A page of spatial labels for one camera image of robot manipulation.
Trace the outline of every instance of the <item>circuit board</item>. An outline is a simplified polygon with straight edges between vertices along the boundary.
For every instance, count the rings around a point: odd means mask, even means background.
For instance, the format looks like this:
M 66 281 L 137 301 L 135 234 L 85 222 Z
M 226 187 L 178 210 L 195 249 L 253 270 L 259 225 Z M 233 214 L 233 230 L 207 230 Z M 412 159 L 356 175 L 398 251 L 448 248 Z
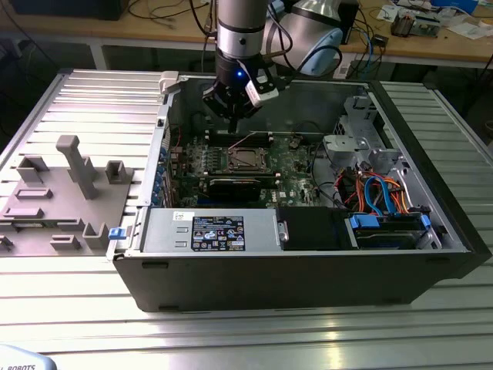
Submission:
M 310 174 L 311 145 L 290 147 L 292 136 L 275 136 L 269 147 L 230 149 L 210 146 L 193 137 L 172 156 L 174 207 L 308 207 L 320 205 L 320 194 Z M 232 181 L 259 187 L 255 200 L 235 200 L 243 191 L 233 187 L 231 200 L 214 200 L 214 181 Z

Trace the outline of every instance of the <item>blue cable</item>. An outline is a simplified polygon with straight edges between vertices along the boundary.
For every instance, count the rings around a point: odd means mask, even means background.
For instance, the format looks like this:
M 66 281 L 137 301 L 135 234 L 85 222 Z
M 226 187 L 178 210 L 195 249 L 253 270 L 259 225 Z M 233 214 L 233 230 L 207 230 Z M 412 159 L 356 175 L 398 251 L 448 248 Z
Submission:
M 373 180 L 378 180 L 380 181 L 382 185 L 382 193 L 384 194 L 384 199 L 385 199 L 385 205 L 387 206 L 387 209 L 389 213 L 395 214 L 397 213 L 397 210 L 394 207 L 394 204 L 391 201 L 391 195 L 388 193 L 388 187 L 387 184 L 385 183 L 384 179 L 381 179 L 380 177 L 372 176 L 370 177 L 367 182 L 364 185 L 364 201 L 368 204 L 368 206 L 377 212 L 378 216 L 382 217 L 384 214 L 382 213 L 381 210 L 379 210 L 377 207 L 375 207 L 371 202 L 370 202 L 370 183 Z

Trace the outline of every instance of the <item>electronic equipment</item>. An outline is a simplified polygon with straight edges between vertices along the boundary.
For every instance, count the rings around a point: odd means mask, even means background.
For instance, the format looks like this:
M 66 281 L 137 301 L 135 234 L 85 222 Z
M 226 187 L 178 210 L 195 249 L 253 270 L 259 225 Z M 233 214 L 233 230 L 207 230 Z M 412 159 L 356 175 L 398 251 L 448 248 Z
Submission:
M 140 309 L 410 303 L 491 256 L 390 97 L 408 86 L 294 82 L 229 134 L 213 76 L 161 80 L 141 207 L 107 254 Z
M 409 35 L 437 37 L 441 23 L 436 15 L 423 12 L 411 12 L 405 8 L 399 9 L 391 25 L 394 36 L 408 37 Z
M 343 45 L 349 41 L 353 29 L 354 20 L 356 19 L 357 10 L 360 5 L 357 0 L 342 0 L 339 5 L 340 30 L 342 31 Z
M 61 15 L 117 21 L 129 0 L 10 0 L 18 14 Z

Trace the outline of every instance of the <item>power supply label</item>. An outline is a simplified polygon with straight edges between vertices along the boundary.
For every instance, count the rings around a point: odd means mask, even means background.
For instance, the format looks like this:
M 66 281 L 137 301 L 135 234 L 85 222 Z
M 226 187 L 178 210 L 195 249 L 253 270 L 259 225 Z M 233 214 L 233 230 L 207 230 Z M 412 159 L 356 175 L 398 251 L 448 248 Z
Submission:
M 192 249 L 195 252 L 244 251 L 243 217 L 194 217 Z

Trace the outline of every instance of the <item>white label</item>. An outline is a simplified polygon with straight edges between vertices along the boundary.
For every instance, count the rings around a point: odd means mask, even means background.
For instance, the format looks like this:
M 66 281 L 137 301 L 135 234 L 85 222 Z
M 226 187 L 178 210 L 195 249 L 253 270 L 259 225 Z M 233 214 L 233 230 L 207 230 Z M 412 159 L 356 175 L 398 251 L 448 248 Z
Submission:
M 173 212 L 173 221 L 191 221 L 195 216 L 195 212 Z

